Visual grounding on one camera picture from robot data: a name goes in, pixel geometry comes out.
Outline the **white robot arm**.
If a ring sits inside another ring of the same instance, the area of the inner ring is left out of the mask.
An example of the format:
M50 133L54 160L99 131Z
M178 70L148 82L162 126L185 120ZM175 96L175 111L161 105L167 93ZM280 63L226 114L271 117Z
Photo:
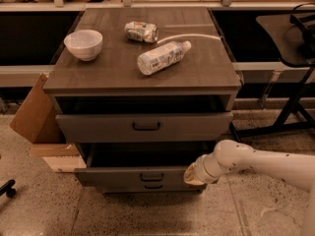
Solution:
M212 184L222 175L251 169L309 192L300 236L315 236L315 156L258 150L249 145L223 140L210 154L199 156L186 169L183 180L189 185Z

